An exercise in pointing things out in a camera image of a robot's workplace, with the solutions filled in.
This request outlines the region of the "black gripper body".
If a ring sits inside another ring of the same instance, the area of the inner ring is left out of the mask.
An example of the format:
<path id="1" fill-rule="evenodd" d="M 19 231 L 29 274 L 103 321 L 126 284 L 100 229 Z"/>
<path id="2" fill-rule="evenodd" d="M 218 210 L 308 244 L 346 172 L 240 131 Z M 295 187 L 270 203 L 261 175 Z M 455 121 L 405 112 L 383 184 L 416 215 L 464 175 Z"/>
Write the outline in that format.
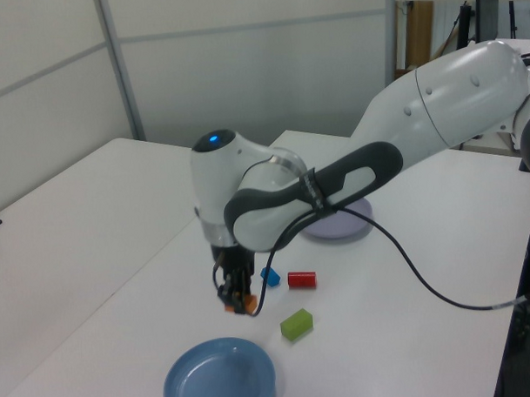
<path id="1" fill-rule="evenodd" d="M 240 245 L 219 247 L 211 246 L 214 261 L 225 272 L 245 269 L 248 274 L 254 274 L 255 253 Z"/>

